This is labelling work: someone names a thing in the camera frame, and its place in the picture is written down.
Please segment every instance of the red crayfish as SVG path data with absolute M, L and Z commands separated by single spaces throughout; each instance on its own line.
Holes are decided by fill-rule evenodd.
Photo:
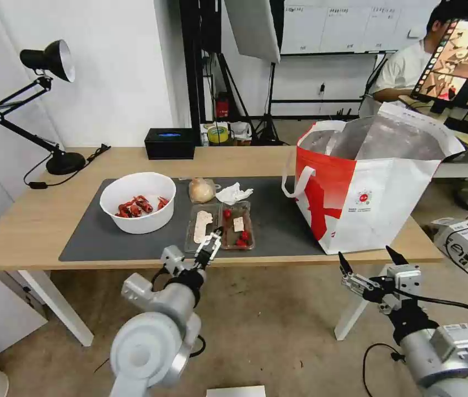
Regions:
M 149 204 L 149 201 L 144 196 L 135 197 L 133 200 L 138 207 L 140 207 L 145 213 L 152 213 L 153 206 Z
M 169 200 L 165 199 L 164 197 L 159 196 L 159 197 L 158 197 L 158 208 L 157 208 L 157 211 L 158 211 L 158 210 L 161 210 L 162 208 L 164 208 L 166 205 L 168 205 L 168 203 L 169 203 Z
M 161 210 L 169 203 L 169 200 L 158 197 L 158 210 Z M 118 206 L 118 213 L 115 214 L 120 218 L 140 218 L 142 211 L 146 214 L 153 212 L 153 206 L 147 201 L 144 196 L 134 197 L 133 200 L 128 201 Z

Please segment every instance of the white tissue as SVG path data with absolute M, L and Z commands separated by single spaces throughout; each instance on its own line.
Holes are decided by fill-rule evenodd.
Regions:
M 245 191 L 239 189 L 239 182 L 236 182 L 232 186 L 225 187 L 220 192 L 216 193 L 216 198 L 220 202 L 224 202 L 228 205 L 233 205 L 240 200 L 244 200 L 249 197 L 254 189 L 247 189 Z

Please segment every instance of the table leg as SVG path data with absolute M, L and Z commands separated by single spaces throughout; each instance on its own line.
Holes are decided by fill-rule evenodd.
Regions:
M 384 265 L 381 273 L 379 276 L 386 276 L 386 269 L 388 266 L 393 264 L 386 264 Z M 368 301 L 365 301 L 359 295 L 354 293 L 350 293 L 351 295 L 351 302 L 349 303 L 346 310 L 342 313 L 340 320 L 338 321 L 337 326 L 335 327 L 335 337 L 338 341 L 344 340 L 348 332 L 351 331 L 359 317 L 361 316 L 362 312 L 365 310 L 366 306 L 368 305 Z
M 94 335 L 43 271 L 19 270 L 28 285 L 39 294 L 83 346 L 90 346 Z

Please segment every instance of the red and white bag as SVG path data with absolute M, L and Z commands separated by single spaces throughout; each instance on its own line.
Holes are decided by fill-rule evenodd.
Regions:
M 410 111 L 386 105 L 381 109 L 392 119 L 384 120 L 386 124 L 381 128 L 376 123 L 382 119 L 382 111 L 381 119 L 376 116 L 350 123 L 315 123 L 297 143 L 292 193 L 286 189 L 284 172 L 284 194 L 295 198 L 315 239 L 327 254 L 383 249 L 390 245 L 441 160 L 464 150 L 452 131 L 430 117 L 412 112 L 408 116 L 418 120 L 412 120 L 408 128 L 402 125 L 408 123 L 405 117 Z M 394 128 L 389 122 L 401 124 Z M 398 134 L 404 135 L 405 142 L 396 144 L 394 136 Z M 381 143 L 376 144 L 375 137 L 381 138 Z M 405 158 L 356 160 L 364 158 L 365 153 L 368 155 L 369 150 L 383 152 L 382 142 L 392 145 L 386 152 L 395 151 Z M 438 158 L 408 158 L 411 155 Z

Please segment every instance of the lamp shade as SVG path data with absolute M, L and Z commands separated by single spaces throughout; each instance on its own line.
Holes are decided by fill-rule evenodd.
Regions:
M 48 70 L 60 79 L 71 83 L 76 78 L 72 55 L 64 40 L 53 41 L 42 51 L 22 50 L 20 61 L 27 68 Z

